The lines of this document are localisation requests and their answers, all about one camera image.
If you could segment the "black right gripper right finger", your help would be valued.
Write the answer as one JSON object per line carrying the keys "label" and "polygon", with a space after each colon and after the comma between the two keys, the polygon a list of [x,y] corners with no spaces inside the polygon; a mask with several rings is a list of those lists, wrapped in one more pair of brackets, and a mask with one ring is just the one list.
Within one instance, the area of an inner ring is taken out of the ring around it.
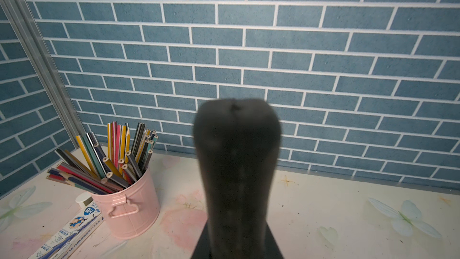
{"label": "black right gripper right finger", "polygon": [[284,259],[268,224],[265,229],[264,247],[265,259]]}

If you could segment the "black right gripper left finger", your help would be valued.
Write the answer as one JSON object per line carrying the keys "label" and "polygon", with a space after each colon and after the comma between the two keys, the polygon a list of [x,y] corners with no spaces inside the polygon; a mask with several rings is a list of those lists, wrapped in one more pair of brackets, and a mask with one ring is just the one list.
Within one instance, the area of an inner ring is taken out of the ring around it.
{"label": "black right gripper left finger", "polygon": [[210,259],[210,239],[208,222],[205,223],[201,236],[192,253],[191,259]]}

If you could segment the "red black claw hammer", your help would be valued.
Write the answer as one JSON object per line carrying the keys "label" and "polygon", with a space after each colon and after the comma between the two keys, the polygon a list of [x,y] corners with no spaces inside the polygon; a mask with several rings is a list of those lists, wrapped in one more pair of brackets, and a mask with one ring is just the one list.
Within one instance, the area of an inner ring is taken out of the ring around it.
{"label": "red black claw hammer", "polygon": [[264,259],[270,188],[281,143],[275,111],[261,99],[204,103],[194,145],[208,214],[211,259]]}

